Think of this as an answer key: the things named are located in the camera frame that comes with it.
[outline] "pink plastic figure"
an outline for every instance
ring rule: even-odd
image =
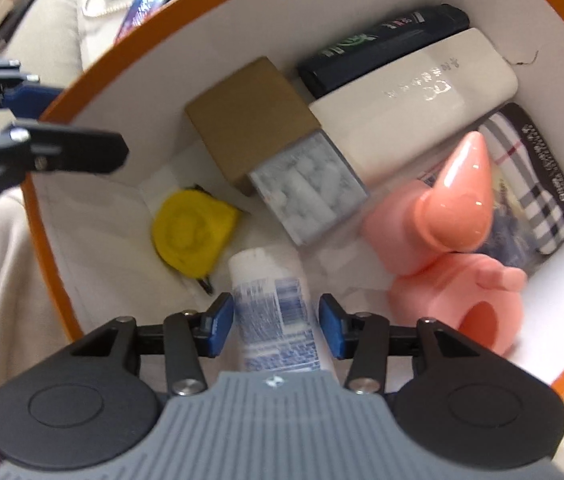
[[[389,272],[394,321],[435,317],[497,354],[520,331],[526,273],[478,249],[491,231],[493,193],[484,138],[467,134],[433,188],[421,181],[391,193],[364,221],[363,235]]]

